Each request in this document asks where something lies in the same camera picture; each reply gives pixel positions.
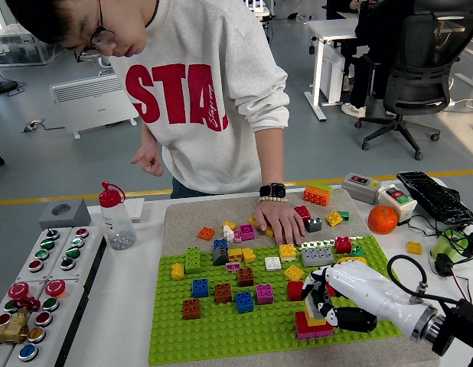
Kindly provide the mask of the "person's right hand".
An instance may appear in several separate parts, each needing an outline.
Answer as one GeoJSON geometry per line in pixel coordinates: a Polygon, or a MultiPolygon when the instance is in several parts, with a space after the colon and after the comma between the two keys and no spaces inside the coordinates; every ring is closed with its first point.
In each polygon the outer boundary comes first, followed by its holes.
{"type": "Polygon", "coordinates": [[[157,141],[143,142],[130,163],[138,164],[144,172],[156,177],[164,173],[157,141]]]}

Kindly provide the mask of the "person's left hand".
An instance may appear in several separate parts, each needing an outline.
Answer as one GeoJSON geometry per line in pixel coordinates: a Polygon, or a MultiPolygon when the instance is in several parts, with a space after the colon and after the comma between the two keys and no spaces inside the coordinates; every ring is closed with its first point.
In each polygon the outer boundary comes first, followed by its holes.
{"type": "Polygon", "coordinates": [[[287,203],[262,201],[254,212],[258,227],[265,232],[270,226],[277,245],[301,245],[305,226],[301,216],[287,203]]]}

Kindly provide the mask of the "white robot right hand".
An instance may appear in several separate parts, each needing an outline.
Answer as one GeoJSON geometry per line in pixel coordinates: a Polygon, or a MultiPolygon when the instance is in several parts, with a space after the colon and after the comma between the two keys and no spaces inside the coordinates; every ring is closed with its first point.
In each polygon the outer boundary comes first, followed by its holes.
{"type": "Polygon", "coordinates": [[[417,342],[427,338],[437,319],[437,309],[431,304],[412,303],[406,292],[361,261],[313,271],[305,280],[301,298],[308,295],[318,312],[342,330],[369,333],[379,320],[387,320],[417,342]]]}

